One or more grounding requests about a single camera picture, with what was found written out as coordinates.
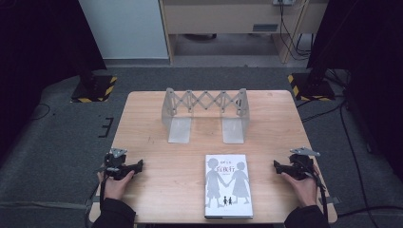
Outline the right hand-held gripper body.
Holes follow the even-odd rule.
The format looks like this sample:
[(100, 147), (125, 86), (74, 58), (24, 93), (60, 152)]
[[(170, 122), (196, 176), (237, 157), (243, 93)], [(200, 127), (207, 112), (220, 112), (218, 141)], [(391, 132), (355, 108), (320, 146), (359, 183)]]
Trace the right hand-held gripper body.
[(307, 177), (315, 176), (314, 160), (312, 156), (319, 157), (320, 153), (307, 147), (291, 149), (292, 155), (289, 157), (291, 168), (287, 174), (294, 179), (301, 181)]

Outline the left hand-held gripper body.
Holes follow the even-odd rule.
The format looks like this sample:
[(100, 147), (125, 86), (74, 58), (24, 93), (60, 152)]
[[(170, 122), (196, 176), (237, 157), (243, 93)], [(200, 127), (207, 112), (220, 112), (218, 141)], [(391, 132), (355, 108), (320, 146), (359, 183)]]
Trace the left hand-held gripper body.
[(126, 149), (111, 148), (104, 157), (104, 165), (97, 169), (98, 173), (104, 173), (114, 180), (122, 180), (129, 172), (135, 170), (134, 165), (126, 165)]

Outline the expandable metal book rack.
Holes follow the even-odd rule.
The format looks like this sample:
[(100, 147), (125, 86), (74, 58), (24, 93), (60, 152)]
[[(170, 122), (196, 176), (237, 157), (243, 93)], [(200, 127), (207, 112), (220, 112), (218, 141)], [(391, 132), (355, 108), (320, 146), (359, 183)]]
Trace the expandable metal book rack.
[(224, 143), (244, 143), (250, 122), (247, 90), (175, 91), (168, 88), (162, 107), (162, 123), (167, 129), (169, 143), (189, 143), (192, 122), (196, 118), (221, 120)]

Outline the white book with grey figures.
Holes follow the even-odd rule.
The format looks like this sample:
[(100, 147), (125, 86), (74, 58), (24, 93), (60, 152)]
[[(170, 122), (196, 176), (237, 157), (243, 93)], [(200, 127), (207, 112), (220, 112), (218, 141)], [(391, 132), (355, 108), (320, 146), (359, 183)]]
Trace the white book with grey figures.
[(254, 216), (244, 154), (206, 155), (204, 188), (207, 219), (251, 219)]

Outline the person's right hand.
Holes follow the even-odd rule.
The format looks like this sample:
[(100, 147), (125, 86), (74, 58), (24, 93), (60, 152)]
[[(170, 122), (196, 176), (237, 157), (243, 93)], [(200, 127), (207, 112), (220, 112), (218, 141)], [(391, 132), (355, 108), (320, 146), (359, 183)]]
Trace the person's right hand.
[(317, 204), (317, 183), (315, 179), (308, 177), (304, 180), (296, 180), (284, 172), (280, 175), (293, 187), (301, 207)]

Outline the person's left hand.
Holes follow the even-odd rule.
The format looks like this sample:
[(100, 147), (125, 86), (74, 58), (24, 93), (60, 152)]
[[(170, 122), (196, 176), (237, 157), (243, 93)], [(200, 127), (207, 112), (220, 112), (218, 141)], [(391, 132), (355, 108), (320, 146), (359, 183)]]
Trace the person's left hand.
[(98, 173), (97, 177), (103, 189), (103, 199), (121, 200), (126, 186), (133, 176), (134, 172), (130, 171), (123, 179), (114, 180), (113, 178), (106, 178), (103, 172)]

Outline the black tape floor mark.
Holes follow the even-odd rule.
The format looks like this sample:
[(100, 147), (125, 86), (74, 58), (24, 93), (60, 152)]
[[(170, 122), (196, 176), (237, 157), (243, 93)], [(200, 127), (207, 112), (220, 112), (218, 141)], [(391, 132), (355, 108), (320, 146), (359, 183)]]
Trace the black tape floor mark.
[(99, 135), (99, 138), (107, 138), (110, 132), (110, 129), (113, 125), (114, 118), (106, 117), (106, 124), (102, 125), (103, 133)]

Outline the black stand with striped base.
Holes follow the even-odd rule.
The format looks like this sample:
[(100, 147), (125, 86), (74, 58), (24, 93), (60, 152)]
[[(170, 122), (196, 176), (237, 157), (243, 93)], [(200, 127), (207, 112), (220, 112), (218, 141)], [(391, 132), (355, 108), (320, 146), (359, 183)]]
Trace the black stand with striped base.
[(76, 60), (73, 65), (80, 77), (80, 82), (71, 95), (71, 101), (73, 103), (105, 102), (117, 78), (111, 75), (95, 75), (84, 60)]
[(298, 101), (331, 101), (335, 98), (331, 86), (324, 80), (328, 56), (319, 55), (308, 66), (308, 72), (290, 74), (287, 79)]

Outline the white panel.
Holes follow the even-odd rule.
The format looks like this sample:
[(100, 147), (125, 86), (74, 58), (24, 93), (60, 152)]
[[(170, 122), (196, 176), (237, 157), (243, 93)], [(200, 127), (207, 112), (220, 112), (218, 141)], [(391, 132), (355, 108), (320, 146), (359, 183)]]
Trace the white panel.
[(159, 0), (79, 0), (104, 59), (167, 59)]

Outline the black curtain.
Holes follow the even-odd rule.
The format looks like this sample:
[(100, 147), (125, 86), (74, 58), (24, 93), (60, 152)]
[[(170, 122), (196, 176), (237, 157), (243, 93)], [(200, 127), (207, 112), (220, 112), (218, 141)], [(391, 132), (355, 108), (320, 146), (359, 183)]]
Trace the black curtain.
[(0, 162), (43, 89), (77, 74), (58, 28), (89, 69), (106, 67), (79, 0), (0, 0)]
[(403, 179), (403, 0), (329, 0), (308, 68), (351, 73), (346, 92), (370, 148)]

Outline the light wooden desk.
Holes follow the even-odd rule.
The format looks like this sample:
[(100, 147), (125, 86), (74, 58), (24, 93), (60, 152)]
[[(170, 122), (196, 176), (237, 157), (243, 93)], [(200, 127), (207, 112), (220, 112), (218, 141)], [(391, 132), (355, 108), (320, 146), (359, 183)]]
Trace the light wooden desk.
[(159, 0), (168, 54), (179, 34), (267, 33), (279, 59), (287, 63), (300, 34), (317, 33), (329, 0)]

